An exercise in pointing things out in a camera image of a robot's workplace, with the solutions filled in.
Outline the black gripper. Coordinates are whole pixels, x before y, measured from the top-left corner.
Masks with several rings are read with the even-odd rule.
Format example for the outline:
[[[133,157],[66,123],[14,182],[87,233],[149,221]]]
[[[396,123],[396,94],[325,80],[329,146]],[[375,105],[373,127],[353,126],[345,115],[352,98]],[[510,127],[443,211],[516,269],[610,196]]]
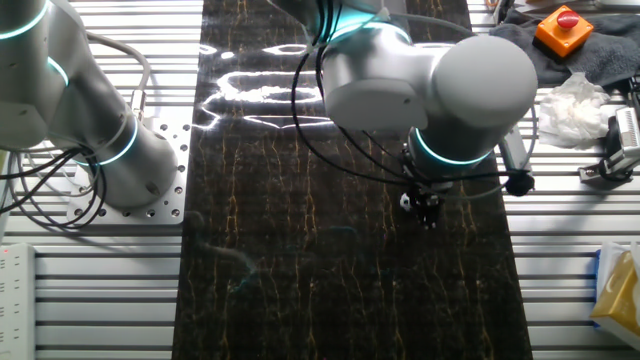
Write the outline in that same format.
[[[447,197],[452,187],[452,181],[436,182],[430,179],[414,178],[406,191],[409,212],[420,213],[422,225],[426,229],[434,229],[443,207],[441,199]]]

